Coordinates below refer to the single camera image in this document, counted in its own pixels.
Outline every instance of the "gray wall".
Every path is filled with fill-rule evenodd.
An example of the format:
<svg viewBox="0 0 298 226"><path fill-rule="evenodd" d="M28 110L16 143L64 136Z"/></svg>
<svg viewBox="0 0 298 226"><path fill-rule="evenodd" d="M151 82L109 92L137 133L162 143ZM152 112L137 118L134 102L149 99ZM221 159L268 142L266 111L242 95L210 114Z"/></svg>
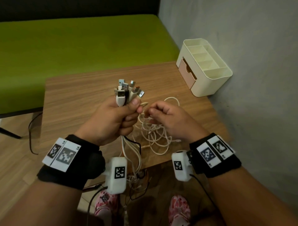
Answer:
<svg viewBox="0 0 298 226"><path fill-rule="evenodd" d="M298 1L161 0L176 44L204 38L233 76L210 100L243 165L298 213Z"/></svg>

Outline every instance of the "person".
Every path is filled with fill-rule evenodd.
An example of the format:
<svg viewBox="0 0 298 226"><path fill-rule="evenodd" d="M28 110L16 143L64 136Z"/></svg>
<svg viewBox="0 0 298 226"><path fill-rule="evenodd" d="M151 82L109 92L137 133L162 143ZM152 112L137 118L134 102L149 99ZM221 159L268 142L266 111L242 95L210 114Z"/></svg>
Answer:
<svg viewBox="0 0 298 226"><path fill-rule="evenodd" d="M140 103L139 99L134 99L128 105L118 107L115 97L109 97L74 135L98 146L108 144L120 135L128 135L143 111ZM188 143L210 134L181 107L164 101L151 104L145 110L145 116L152 118L151 123L162 123L170 135ZM298 225L287 205L242 166L208 178L208 182L226 225ZM80 189L36 180L0 225L78 225L74 219L81 194ZM95 215L106 226L111 224L111 215L117 208L116 199L106 191L101 191L97 198ZM185 198L174 196L169 208L170 225L188 225L189 218L190 208Z"/></svg>

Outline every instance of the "person's left hand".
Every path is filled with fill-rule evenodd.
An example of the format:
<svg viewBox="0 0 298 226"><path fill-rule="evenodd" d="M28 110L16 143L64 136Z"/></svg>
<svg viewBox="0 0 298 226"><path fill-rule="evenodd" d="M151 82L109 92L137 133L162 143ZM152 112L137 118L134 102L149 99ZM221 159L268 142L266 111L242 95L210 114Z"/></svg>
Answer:
<svg viewBox="0 0 298 226"><path fill-rule="evenodd" d="M120 135L127 136L143 111L140 104L141 100L135 98L129 104L118 107L116 97L110 96L74 135L98 146L109 144Z"/></svg>

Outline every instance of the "black wristband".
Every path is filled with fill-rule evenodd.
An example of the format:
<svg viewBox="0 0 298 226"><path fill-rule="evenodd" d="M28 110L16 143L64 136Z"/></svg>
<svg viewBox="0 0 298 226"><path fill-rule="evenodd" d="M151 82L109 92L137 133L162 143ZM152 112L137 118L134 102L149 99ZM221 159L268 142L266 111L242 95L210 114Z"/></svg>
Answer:
<svg viewBox="0 0 298 226"><path fill-rule="evenodd" d="M82 190L88 179L95 179L105 170L105 159L99 146L69 135L66 140L81 145L66 172L44 165L37 177L41 181L61 184Z"/></svg>
<svg viewBox="0 0 298 226"><path fill-rule="evenodd" d="M218 175L224 174L232 169L237 169L241 167L241 161L237 158L235 154L231 155L230 157L226 159L222 159L218 153L214 150L214 148L209 145L208 141L210 138L216 136L215 133L210 134L207 137L204 137L203 139L200 139L198 141L195 141L190 144L190 149L191 151L187 152L187 155L189 157L190 163L192 164L195 172L197 174L199 173L204 173L206 177L211 178L211 177L216 177ZM197 147L202 145L203 143L208 143L211 149L214 150L214 153L221 158L222 162L219 163L218 165L210 168L206 161L203 159L201 154L198 152Z"/></svg>

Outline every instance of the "desk organizer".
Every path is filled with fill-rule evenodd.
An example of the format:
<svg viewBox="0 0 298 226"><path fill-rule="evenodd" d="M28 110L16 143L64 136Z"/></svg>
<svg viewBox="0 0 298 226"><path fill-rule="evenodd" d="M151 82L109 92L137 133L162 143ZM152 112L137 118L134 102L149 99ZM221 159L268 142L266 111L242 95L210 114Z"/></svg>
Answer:
<svg viewBox="0 0 298 226"><path fill-rule="evenodd" d="M176 62L196 97L214 94L233 74L205 39L187 39Z"/></svg>

